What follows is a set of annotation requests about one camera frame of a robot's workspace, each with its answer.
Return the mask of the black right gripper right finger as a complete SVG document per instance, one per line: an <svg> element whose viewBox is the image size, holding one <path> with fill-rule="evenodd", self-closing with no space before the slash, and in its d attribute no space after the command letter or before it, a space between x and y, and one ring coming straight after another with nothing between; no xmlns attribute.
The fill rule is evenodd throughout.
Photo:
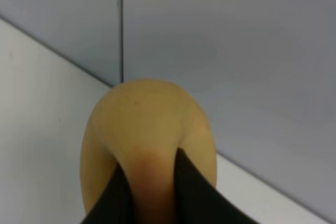
<svg viewBox="0 0 336 224"><path fill-rule="evenodd" d="M256 223L223 197L180 148L175 157L174 192L177 223Z"/></svg>

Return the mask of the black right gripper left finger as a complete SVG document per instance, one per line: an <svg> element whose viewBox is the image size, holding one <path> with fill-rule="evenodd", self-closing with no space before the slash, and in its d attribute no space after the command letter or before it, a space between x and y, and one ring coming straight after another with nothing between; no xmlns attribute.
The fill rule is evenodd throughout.
<svg viewBox="0 0 336 224"><path fill-rule="evenodd" d="M103 193L81 223L135 223L131 190L120 166L116 167Z"/></svg>

